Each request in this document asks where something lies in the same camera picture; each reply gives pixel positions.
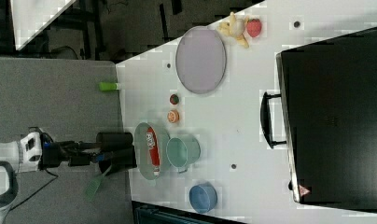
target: orange object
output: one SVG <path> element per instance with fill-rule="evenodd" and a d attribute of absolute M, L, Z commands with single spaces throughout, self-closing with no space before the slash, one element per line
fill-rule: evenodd
<path fill-rule="evenodd" d="M 154 133 L 154 130 L 151 127 L 147 129 L 146 140 L 148 151 L 150 152 L 151 163 L 153 163 L 154 166 L 160 166 L 160 156 L 159 148 L 157 147 L 156 133 Z"/>
<path fill-rule="evenodd" d="M 177 110 L 171 110 L 168 113 L 168 120 L 171 123 L 176 123 L 179 121 L 179 112 Z"/>

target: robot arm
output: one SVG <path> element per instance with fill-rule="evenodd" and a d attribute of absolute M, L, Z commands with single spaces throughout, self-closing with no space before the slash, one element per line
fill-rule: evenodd
<path fill-rule="evenodd" d="M 58 167 L 62 161 L 82 166 L 122 156 L 118 151 L 87 152 L 96 148 L 101 148 L 101 143 L 54 142 L 38 128 L 20 141 L 0 143 L 0 224 L 18 193 L 15 174 Z"/>

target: table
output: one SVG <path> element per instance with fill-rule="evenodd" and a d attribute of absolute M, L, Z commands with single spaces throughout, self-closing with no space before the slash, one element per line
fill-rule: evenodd
<path fill-rule="evenodd" d="M 202 148 L 200 160 L 184 174 L 171 169 L 151 187 L 138 169 L 130 171 L 134 201 L 194 212 L 189 189 L 210 181 L 219 196 L 207 216 L 245 223 L 377 223 L 377 215 L 294 203 L 286 146 L 267 146 L 259 123 L 261 97 L 279 92 L 275 55 L 319 40 L 377 26 L 377 0 L 269 0 L 237 15 L 263 22 L 250 49 L 222 36 L 227 52 L 224 80 L 207 95 L 188 92 L 175 71 L 180 39 L 117 64 L 123 125 L 133 133 L 142 121 L 163 126 L 171 137 L 193 133 Z M 300 27 L 294 28 L 294 21 Z M 216 29 L 218 22 L 208 27 Z M 180 95 L 182 120 L 170 124 L 171 93 Z M 272 100 L 275 141 L 285 140 L 281 102 Z M 351 218 L 350 216 L 369 216 Z"/>
<path fill-rule="evenodd" d="M 21 50 L 76 0 L 10 0 L 16 50 Z"/>

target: gray plate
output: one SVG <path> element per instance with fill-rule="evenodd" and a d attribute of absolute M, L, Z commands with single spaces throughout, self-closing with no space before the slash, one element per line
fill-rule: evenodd
<path fill-rule="evenodd" d="M 177 47 L 175 63 L 186 89 L 197 94 L 214 90 L 226 69 L 226 51 L 218 33 L 204 26 L 188 30 Z"/>

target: black screw hole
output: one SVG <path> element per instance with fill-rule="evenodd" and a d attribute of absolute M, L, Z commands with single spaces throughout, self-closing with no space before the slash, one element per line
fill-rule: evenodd
<path fill-rule="evenodd" d="M 294 27 L 299 28 L 301 26 L 301 22 L 295 21 L 293 25 Z"/>

